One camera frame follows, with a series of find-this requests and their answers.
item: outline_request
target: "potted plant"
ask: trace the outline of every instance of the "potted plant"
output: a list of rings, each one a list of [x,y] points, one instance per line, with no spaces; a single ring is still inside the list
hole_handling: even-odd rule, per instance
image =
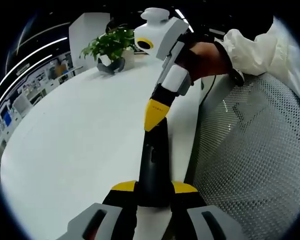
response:
[[[93,39],[88,46],[81,51],[81,55],[83,55],[84,58],[90,55],[95,61],[101,56],[106,55],[111,63],[120,58],[124,58],[125,64],[127,65],[133,61],[133,50],[135,48],[134,30],[128,29],[125,26],[119,26]]]

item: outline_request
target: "yellow ring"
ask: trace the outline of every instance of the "yellow ring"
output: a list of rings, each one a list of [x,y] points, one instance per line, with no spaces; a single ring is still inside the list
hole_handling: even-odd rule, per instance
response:
[[[146,38],[139,37],[139,38],[136,40],[136,42],[139,42],[139,41],[145,42],[145,43],[149,44],[149,45],[150,45],[150,48],[149,48],[149,49],[152,49],[152,48],[154,47],[153,43],[152,43],[151,41],[149,41],[148,39],[146,39]]]

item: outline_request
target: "white sleeve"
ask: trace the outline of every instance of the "white sleeve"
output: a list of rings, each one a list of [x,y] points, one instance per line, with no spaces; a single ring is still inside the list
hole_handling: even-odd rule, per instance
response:
[[[300,98],[300,48],[277,19],[267,33],[254,41],[231,29],[222,41],[234,69],[245,74],[270,73],[286,84]]]

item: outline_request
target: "white tabletop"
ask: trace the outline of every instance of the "white tabletop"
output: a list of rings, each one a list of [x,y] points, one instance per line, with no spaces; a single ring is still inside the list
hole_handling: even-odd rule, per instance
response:
[[[146,56],[102,77],[87,70],[44,97],[11,136],[1,159],[7,203],[32,239],[53,240],[117,183],[138,180],[145,106],[162,69]],[[196,130],[200,81],[168,114],[172,179],[186,175]],[[138,209],[134,239],[161,239],[168,209]]]

